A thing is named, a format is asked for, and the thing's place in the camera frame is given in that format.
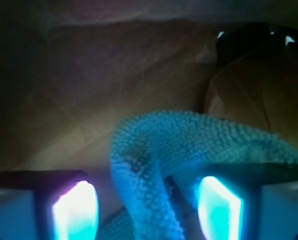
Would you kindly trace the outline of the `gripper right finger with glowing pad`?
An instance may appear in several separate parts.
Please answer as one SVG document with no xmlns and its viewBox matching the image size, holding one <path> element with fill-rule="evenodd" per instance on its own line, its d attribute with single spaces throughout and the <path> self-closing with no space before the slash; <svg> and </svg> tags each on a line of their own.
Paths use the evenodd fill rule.
<svg viewBox="0 0 298 240">
<path fill-rule="evenodd" d="M 190 240 L 298 240 L 298 166 L 215 164 L 194 178 Z"/>
</svg>

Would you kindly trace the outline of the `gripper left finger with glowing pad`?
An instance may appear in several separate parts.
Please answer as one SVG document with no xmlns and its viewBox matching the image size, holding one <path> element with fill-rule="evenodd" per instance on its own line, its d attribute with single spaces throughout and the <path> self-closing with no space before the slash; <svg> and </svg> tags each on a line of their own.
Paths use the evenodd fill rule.
<svg viewBox="0 0 298 240">
<path fill-rule="evenodd" d="M 98 195 L 86 172 L 0 172 L 0 240 L 94 240 L 98 226 Z"/>
</svg>

